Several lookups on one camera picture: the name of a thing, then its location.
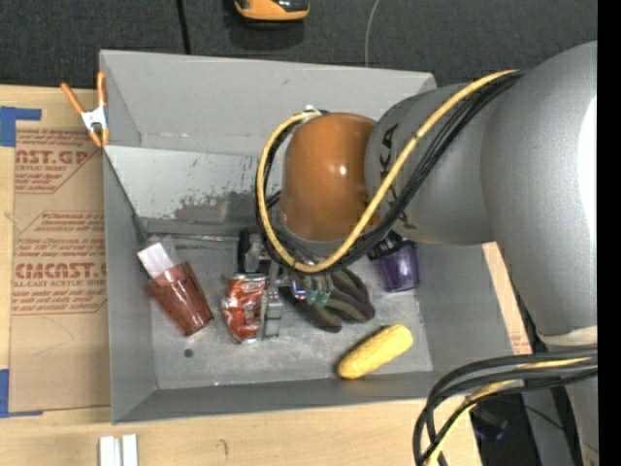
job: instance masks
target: black cable bundle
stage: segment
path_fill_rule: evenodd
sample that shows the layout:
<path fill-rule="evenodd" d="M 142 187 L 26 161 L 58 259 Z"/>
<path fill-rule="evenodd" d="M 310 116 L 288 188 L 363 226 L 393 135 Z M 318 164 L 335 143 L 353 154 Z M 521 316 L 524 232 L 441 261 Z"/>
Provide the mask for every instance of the black cable bundle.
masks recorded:
<path fill-rule="evenodd" d="M 441 466 L 447 466 L 440 453 L 446 434 L 457 419 L 483 400 L 521 392 L 541 390 L 594 378 L 598 374 L 597 349 L 544 352 L 537 355 L 510 355 L 478 361 L 458 368 L 441 378 L 432 388 L 427 404 L 414 425 L 412 448 L 416 466 L 427 465 L 433 454 Z M 502 388 L 502 384 L 513 385 Z M 435 409 L 446 399 L 466 390 L 470 396 L 437 432 Z M 421 450 L 423 430 L 427 427 L 430 446 Z"/>

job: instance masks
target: small white object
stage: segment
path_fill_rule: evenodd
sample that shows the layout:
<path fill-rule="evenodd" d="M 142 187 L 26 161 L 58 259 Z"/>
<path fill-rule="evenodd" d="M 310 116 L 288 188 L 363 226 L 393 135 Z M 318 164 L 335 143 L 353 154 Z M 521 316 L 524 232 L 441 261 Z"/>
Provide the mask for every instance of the small white object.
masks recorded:
<path fill-rule="evenodd" d="M 139 251 L 138 257 L 152 278 L 157 278 L 180 263 L 173 237 L 170 235 L 166 235 L 159 242 Z"/>
<path fill-rule="evenodd" d="M 99 466 L 138 466 L 138 437 L 123 435 L 99 439 Z"/>

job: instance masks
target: black floor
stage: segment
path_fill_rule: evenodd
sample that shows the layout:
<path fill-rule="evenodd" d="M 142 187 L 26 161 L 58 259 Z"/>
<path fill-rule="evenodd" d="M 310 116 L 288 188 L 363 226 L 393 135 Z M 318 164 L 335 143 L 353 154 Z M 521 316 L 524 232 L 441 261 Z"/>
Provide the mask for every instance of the black floor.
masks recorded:
<path fill-rule="evenodd" d="M 0 0 L 0 83 L 93 87 L 100 49 L 183 53 L 175 0 Z M 310 0 L 301 25 L 250 29 L 224 0 L 184 0 L 197 55 L 434 73 L 439 85 L 528 69 L 598 39 L 598 0 Z M 537 466 L 518 402 L 481 441 L 486 466 Z"/>

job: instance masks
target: yellow cable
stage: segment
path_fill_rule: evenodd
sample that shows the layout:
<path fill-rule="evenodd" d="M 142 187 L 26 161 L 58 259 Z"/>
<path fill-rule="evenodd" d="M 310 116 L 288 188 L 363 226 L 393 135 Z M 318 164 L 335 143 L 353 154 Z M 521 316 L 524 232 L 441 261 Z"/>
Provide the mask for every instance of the yellow cable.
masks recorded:
<path fill-rule="evenodd" d="M 423 138 L 429 132 L 429 130 L 434 126 L 434 124 L 436 124 L 436 122 L 438 122 L 438 120 L 441 119 L 441 117 L 444 116 L 450 109 L 452 109 L 460 100 L 463 100 L 468 95 L 472 94 L 478 89 L 481 89 L 486 84 L 496 80 L 500 76 L 504 76 L 512 72 L 514 72 L 513 69 L 508 70 L 508 71 L 501 71 L 499 73 L 491 74 L 489 76 L 486 76 L 485 78 L 482 78 L 478 81 L 470 83 L 469 85 L 459 90 L 457 93 L 453 94 L 433 114 L 431 114 L 429 118 L 423 123 L 423 125 L 416 131 L 415 135 L 409 139 L 408 144 L 406 145 L 406 147 L 403 149 L 403 151 L 399 154 L 399 156 L 395 160 L 395 163 L 390 168 L 390 171 L 388 172 L 384 180 L 381 182 L 381 185 L 379 186 L 379 189 L 377 190 L 377 193 L 374 196 L 373 200 L 371 201 L 371 203 L 369 204 L 365 212 L 360 217 L 360 220 L 351 230 L 351 232 L 349 233 L 349 236 L 332 253 L 332 255 L 330 255 L 327 259 L 324 259 L 317 264 L 304 264 L 304 263 L 298 262 L 295 259 L 295 257 L 293 257 L 286 250 L 286 248 L 280 243 L 280 241 L 278 240 L 278 237 L 276 236 L 276 233 L 274 232 L 274 228 L 272 227 L 272 224 L 270 223 L 270 220 L 269 220 L 267 206 L 265 203 L 265 194 L 263 192 L 263 170 L 265 169 L 267 155 L 270 151 L 270 148 L 272 147 L 272 144 L 274 143 L 278 135 L 282 133 L 282 131 L 284 131 L 287 127 L 291 126 L 293 123 L 298 122 L 299 120 L 302 120 L 304 118 L 308 118 L 310 115 L 299 114 L 299 115 L 291 117 L 286 122 L 281 124 L 277 128 L 277 130 L 274 133 L 272 133 L 272 136 L 268 139 L 268 142 L 265 148 L 263 148 L 263 152 L 261 153 L 261 159 L 259 160 L 259 167 L 257 170 L 257 188 L 256 188 L 257 197 L 258 197 L 257 200 L 258 200 L 258 206 L 259 206 L 259 215 L 263 223 L 263 226 L 266 230 L 267 238 L 272 244 L 272 246 L 274 247 L 274 249 L 277 251 L 278 255 L 289 266 L 291 266 L 296 271 L 300 271 L 301 273 L 320 273 L 321 271 L 329 268 L 335 262 L 341 259 L 349 251 L 349 248 L 353 245 L 353 243 L 361 235 L 365 227 L 371 221 L 371 218 L 373 217 L 377 207 L 379 207 L 379 204 L 381 203 L 381 200 L 383 199 L 384 195 L 390 188 L 390 185 L 395 181 L 395 179 L 397 178 L 397 174 L 399 173 L 399 171 L 401 171 L 401 168 L 405 164 L 406 160 L 408 159 L 410 154 L 413 152 L 413 150 L 418 145 L 418 141 L 421 138 Z"/>

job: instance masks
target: white cable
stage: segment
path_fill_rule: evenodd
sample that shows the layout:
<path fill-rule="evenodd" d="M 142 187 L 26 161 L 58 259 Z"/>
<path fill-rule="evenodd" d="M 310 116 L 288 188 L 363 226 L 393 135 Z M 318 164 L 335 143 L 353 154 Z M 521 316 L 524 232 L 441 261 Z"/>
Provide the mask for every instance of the white cable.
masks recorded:
<path fill-rule="evenodd" d="M 380 0 L 376 0 L 373 4 L 373 8 L 371 9 L 371 15 L 369 16 L 369 21 L 367 22 L 367 32 L 365 33 L 365 67 L 369 67 L 369 34 L 371 32 L 371 23 L 373 22 L 373 17 L 376 13 L 377 5 Z"/>

